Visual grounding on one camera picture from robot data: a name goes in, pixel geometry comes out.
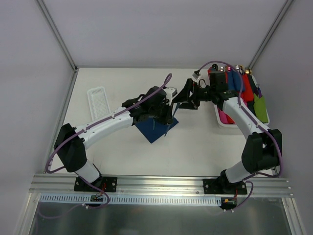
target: metal frame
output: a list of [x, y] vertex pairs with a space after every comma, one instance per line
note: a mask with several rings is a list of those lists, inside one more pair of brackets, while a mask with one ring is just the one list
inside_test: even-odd
[[285, 213], [289, 223], [289, 227], [292, 235], [304, 234], [305, 231], [304, 225], [300, 219], [300, 214], [295, 203], [294, 198], [282, 198], [283, 205], [285, 208]]
[[71, 78], [70, 83], [69, 83], [69, 88], [67, 90], [67, 95], [66, 95], [66, 97], [62, 103], [62, 109], [61, 109], [61, 112], [59, 114], [56, 126], [55, 126], [54, 131], [53, 131], [53, 138], [49, 144], [48, 151], [45, 155], [45, 161], [43, 164], [43, 173], [45, 173], [45, 163], [46, 163], [47, 159], [49, 158], [50, 154], [53, 152], [54, 143], [58, 137], [59, 130], [61, 129], [61, 127], [63, 125], [64, 119], [65, 119], [65, 116], [67, 113], [69, 101], [70, 101], [70, 98], [71, 98], [73, 90], [74, 90], [74, 85], [76, 82], [78, 71], [79, 71], [79, 69], [77, 69], [76, 71], [73, 72], [72, 78]]
[[45, 17], [45, 20], [47, 21], [50, 29], [52, 30], [54, 37], [56, 38], [57, 42], [59, 43], [63, 54], [67, 58], [69, 65], [72, 67], [72, 69], [74, 71], [76, 71], [77, 66], [75, 65], [75, 62], [74, 62], [72, 56], [70, 55], [70, 52], [69, 52], [67, 46], [65, 45], [65, 42], [64, 42], [64, 40], [63, 40], [59, 30], [58, 30], [53, 18], [51, 17], [44, 0], [35, 0], [35, 1], [38, 5], [40, 11], [42, 12], [43, 16]]
[[[73, 69], [73, 76], [68, 87], [67, 95], [62, 104], [62, 110], [60, 112], [58, 123], [56, 124], [54, 136], [51, 140], [48, 155], [52, 152], [53, 143], [57, 137], [57, 132], [62, 126], [69, 101], [73, 92], [74, 84], [76, 81], [78, 69], [75, 62], [51, 16], [49, 10], [44, 2], [44, 0], [35, 0], [41, 10], [45, 20], [47, 21], [50, 29], [52, 30], [54, 37], [56, 38], [58, 44], [60, 45], [62, 52], [67, 58], [69, 65]], [[294, 0], [286, 0], [282, 8], [280, 9], [278, 15], [276, 16], [274, 22], [272, 23], [270, 29], [262, 40], [260, 46], [255, 52], [249, 68], [253, 68], [259, 59], [260, 55], [263, 53], [264, 49], [268, 45], [268, 42], [272, 38], [282, 19], [288, 12], [290, 6]], [[118, 177], [118, 185], [116, 188], [116, 194], [119, 196], [129, 196], [129, 195], [146, 195], [146, 196], [179, 196], [179, 197], [194, 197], [199, 196], [215, 196], [215, 197], [227, 197], [232, 195], [204, 195], [202, 187], [203, 178], [215, 178], [215, 177], [176, 177], [176, 176], [124, 176], [120, 175]], [[21, 220], [18, 224], [18, 231], [16, 234], [27, 235], [32, 228], [32, 221], [35, 215], [37, 204], [40, 200], [41, 193], [62, 193], [75, 194], [73, 191], [73, 185], [75, 182], [76, 175], [74, 174], [35, 174], [33, 182], [30, 187], [27, 205], [25, 206]], [[254, 190], [252, 197], [271, 197], [271, 198], [282, 198], [286, 216], [290, 225], [290, 229], [293, 235], [306, 234], [303, 224], [301, 222], [295, 200], [293, 198], [293, 193], [289, 185], [289, 181], [284, 178], [252, 178], [251, 181], [254, 183]]]
[[282, 19], [290, 9], [292, 3], [294, 0], [286, 0], [280, 11], [278, 12], [278, 15], [274, 19], [273, 23], [271, 24], [268, 32], [266, 33], [264, 39], [262, 40], [261, 44], [259, 45], [257, 51], [255, 52], [251, 62], [248, 65], [248, 68], [252, 69], [258, 59], [260, 58], [261, 54], [263, 53], [264, 49], [268, 45], [270, 39], [272, 38], [273, 34], [275, 33], [276, 29], [278, 28], [279, 24], [281, 23]]
[[[118, 178], [115, 194], [164, 196], [204, 196], [202, 180], [204, 178], [216, 178], [210, 176], [114, 176]], [[30, 192], [76, 193], [73, 190], [76, 177], [76, 174], [35, 174]], [[251, 181], [254, 184], [253, 197], [293, 197], [289, 181], [285, 178], [254, 177]], [[211, 195], [218, 197], [233, 196], [231, 194], [207, 194], [207, 196]]]

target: white tray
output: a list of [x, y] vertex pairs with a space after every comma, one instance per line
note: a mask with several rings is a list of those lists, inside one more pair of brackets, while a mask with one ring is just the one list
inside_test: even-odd
[[93, 121], [111, 113], [104, 87], [92, 88], [87, 91], [91, 118]]

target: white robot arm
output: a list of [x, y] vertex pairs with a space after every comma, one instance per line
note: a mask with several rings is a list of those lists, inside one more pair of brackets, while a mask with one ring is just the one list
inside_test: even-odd
[[[190, 78], [187, 79], [179, 94], [176, 88], [163, 88], [163, 90], [142, 102], [136, 108], [114, 117], [114, 114], [131, 107], [140, 98], [144, 98], [158, 89], [158, 87], [153, 87], [145, 95], [125, 101], [121, 107], [110, 114], [114, 118], [84, 131], [66, 143], [59, 150], [58, 155], [68, 172], [75, 172], [87, 182], [100, 187], [102, 176], [99, 170], [86, 158], [85, 150], [91, 145], [117, 130], [130, 127], [138, 122], [145, 121], [147, 118], [153, 118], [164, 125], [172, 124], [174, 104], [178, 104], [179, 108], [182, 109], [196, 110], [201, 101], [211, 101], [235, 121], [246, 138], [242, 160], [233, 167], [222, 171], [214, 183], [214, 187], [221, 188], [224, 193], [232, 193], [234, 187], [238, 186], [238, 182], [251, 174], [279, 165], [279, 159], [272, 140], [259, 127], [273, 135], [279, 144], [280, 150], [282, 136], [278, 130], [270, 130], [260, 121], [253, 122], [249, 116], [253, 117], [254, 120], [258, 120], [257, 117], [246, 106], [241, 107], [237, 93], [228, 91], [227, 88], [225, 74], [214, 71], [210, 76], [210, 86], [202, 88]], [[93, 122], [76, 128], [71, 127], [70, 124], [64, 125], [60, 130], [54, 148], [57, 148], [73, 134], [86, 130], [92, 124]]]

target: blue object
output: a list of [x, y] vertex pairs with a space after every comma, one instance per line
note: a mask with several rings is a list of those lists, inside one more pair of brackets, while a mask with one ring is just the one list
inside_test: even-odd
[[232, 71], [226, 72], [227, 73], [227, 84], [228, 84], [228, 89], [230, 91], [235, 91], [235, 85], [234, 85], [234, 80], [233, 80], [233, 73]]
[[[235, 91], [240, 91], [240, 86], [241, 86], [240, 76], [234, 70], [232, 71], [232, 73], [233, 73]], [[243, 82], [243, 86], [244, 86], [244, 88], [243, 88], [243, 92], [244, 92], [246, 90], [244, 82]]]
[[[175, 113], [177, 112], [179, 106], [180, 106], [180, 103], [177, 103], [176, 108], [175, 108], [174, 113], [173, 113], [173, 118], [174, 118]], [[171, 129], [171, 125], [168, 125], [164, 136], [166, 136], [167, 132], [168, 132], [170, 129]]]
[[[173, 124], [170, 125], [169, 129], [172, 129], [177, 123], [177, 119], [174, 118]], [[168, 126], [154, 122], [153, 118], [137, 123], [136, 127], [150, 143], [153, 143], [168, 131]]]

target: white container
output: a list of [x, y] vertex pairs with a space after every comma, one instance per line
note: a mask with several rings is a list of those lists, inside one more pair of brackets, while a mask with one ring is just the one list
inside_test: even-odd
[[111, 113], [104, 87], [92, 88], [87, 91], [90, 114], [93, 121]]
[[[252, 76], [252, 79], [253, 79], [254, 83], [257, 84], [254, 76]], [[219, 127], [220, 128], [222, 128], [222, 129], [238, 129], [238, 126], [236, 124], [224, 124], [224, 123], [221, 122], [220, 115], [219, 115], [219, 110], [218, 110], [216, 105], [214, 105], [214, 110], [215, 110], [215, 115], [216, 115], [217, 122], [219, 123]], [[266, 125], [266, 126], [269, 125], [269, 117], [268, 117], [268, 122], [264, 123], [264, 125]]]

